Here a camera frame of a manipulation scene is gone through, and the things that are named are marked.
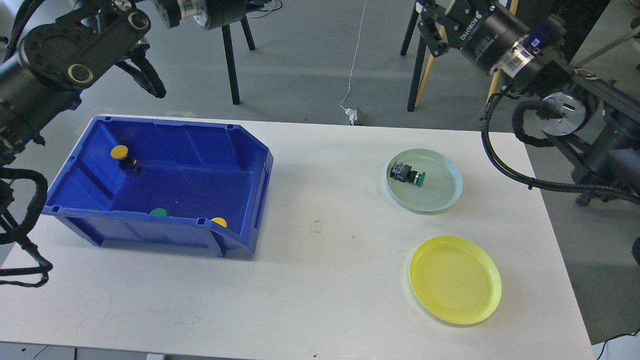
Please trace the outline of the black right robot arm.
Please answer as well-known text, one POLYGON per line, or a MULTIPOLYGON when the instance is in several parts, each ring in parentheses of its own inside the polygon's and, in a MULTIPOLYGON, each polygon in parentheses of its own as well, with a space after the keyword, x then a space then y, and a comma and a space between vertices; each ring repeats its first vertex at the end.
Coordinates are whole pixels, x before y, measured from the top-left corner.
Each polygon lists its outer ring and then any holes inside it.
POLYGON ((419 0, 414 14, 421 51, 439 57, 456 49, 487 75, 501 71, 508 78, 480 119, 484 151, 502 174, 530 188, 576 193, 583 207, 592 199, 639 203, 639 101, 567 62, 561 18, 550 14, 531 30, 497 0, 453 0, 446 7, 419 0), (518 101, 511 117, 515 137, 557 148, 574 167, 572 182, 524 175, 498 156, 489 127, 503 98, 518 101))

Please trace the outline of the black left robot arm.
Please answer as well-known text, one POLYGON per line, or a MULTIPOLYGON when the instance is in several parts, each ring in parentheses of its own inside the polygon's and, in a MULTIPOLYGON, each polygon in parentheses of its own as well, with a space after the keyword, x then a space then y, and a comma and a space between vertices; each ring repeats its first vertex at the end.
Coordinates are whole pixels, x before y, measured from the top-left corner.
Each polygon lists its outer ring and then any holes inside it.
POLYGON ((136 0, 80 0, 54 22, 25 32, 41 6, 41 0, 22 2, 1 62, 1 244, 16 244, 35 261, 3 268, 1 284, 28 289, 44 286, 53 269, 28 237, 45 207, 48 181, 10 164, 28 144, 43 146, 46 125, 77 109, 81 93, 114 66, 154 97, 166 96, 146 58, 151 19, 136 0))

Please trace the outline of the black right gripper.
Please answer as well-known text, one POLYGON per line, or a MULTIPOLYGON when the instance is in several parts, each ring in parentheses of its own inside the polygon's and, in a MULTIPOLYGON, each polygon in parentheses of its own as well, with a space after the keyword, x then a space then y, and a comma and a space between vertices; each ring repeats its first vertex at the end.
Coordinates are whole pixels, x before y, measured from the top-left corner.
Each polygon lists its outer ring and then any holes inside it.
POLYGON ((448 7, 436 0, 416 0, 418 30, 433 57, 457 48, 485 75, 499 69, 511 78, 534 78, 543 61, 527 49, 531 28, 496 0, 453 0, 448 7), (438 24, 445 30, 440 34, 438 24))

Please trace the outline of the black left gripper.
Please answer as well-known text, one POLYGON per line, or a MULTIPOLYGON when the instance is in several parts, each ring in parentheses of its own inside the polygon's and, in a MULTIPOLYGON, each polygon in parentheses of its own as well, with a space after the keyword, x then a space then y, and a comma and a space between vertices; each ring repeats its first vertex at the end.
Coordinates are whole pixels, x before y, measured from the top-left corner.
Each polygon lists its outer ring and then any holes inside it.
POLYGON ((154 0, 154 7, 167 28, 193 18, 204 30, 240 21, 247 13, 246 0, 154 0))

